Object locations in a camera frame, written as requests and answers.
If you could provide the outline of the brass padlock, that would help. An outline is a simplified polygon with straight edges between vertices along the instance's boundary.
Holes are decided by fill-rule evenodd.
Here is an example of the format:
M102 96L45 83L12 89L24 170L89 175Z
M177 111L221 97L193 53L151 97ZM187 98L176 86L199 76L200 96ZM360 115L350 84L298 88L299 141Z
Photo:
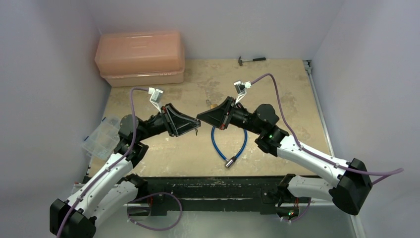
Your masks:
M210 109L214 109L218 106L218 104L214 104L212 103L210 100L206 100L206 105L210 108Z

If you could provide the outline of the blue cable lock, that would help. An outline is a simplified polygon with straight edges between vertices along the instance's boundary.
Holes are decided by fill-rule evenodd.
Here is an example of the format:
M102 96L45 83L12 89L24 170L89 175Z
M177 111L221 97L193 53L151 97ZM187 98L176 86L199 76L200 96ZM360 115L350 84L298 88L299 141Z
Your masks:
M243 129L243 133L244 133L244 140L242 143L241 148L239 149L239 151L230 159L228 159L223 153L222 151L219 149L216 140L215 140L215 131L216 131L216 127L212 127L211 131L210 131L210 138L211 138L211 142L212 145L216 151L216 153L219 155L219 157L225 161L225 168L230 169L232 167L232 165L237 161L237 159L242 155L242 153L245 151L247 142L248 142L248 133L245 129Z

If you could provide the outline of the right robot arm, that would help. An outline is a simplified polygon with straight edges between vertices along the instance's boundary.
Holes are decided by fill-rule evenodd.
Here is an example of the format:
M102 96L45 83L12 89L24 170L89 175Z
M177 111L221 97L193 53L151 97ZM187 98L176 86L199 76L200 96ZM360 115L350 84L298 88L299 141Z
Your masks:
M220 130L234 125L255 133L258 135L255 143L264 153L292 161L318 175L318 178L293 175L278 188L281 200L317 198L333 202L347 214L359 214L373 187L364 162L332 157L295 140L277 126L279 117L270 104L261 104L251 113L236 106L234 101L227 97L221 105L199 113L197 119Z

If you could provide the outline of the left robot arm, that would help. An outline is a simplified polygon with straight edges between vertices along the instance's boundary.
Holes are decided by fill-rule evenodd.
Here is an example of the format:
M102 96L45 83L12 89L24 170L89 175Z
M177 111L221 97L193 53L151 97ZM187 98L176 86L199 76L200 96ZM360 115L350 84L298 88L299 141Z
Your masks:
M50 232L58 238L92 238L124 204L145 201L147 182L130 173L149 148L142 140L163 132L178 137L200 125L198 119L179 112L172 104L164 105L148 120L126 115L119 123L117 146L105 165L65 201L56 199L51 204Z

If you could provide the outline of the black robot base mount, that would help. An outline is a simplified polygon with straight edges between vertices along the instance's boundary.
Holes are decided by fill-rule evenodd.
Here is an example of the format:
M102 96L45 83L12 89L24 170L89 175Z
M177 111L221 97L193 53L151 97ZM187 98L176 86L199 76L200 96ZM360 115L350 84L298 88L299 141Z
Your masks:
M286 189L286 176L140 177L128 175L118 183L131 182L139 203L151 206L151 215L169 211L258 212L287 215L287 208L302 207L308 197L296 198Z

